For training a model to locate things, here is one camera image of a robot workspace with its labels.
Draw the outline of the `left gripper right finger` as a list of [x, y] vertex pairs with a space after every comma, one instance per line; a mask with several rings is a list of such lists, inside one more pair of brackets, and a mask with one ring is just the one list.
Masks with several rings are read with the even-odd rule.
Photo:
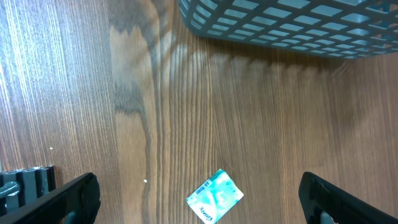
[[397, 219], [321, 177], [304, 172], [298, 196], [307, 223], [392, 223]]

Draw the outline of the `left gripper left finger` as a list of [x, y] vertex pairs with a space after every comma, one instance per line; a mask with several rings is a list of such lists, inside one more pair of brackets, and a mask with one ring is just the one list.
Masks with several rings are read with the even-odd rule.
[[1, 224], [94, 223], [100, 205], [100, 186], [89, 172], [1, 217]]

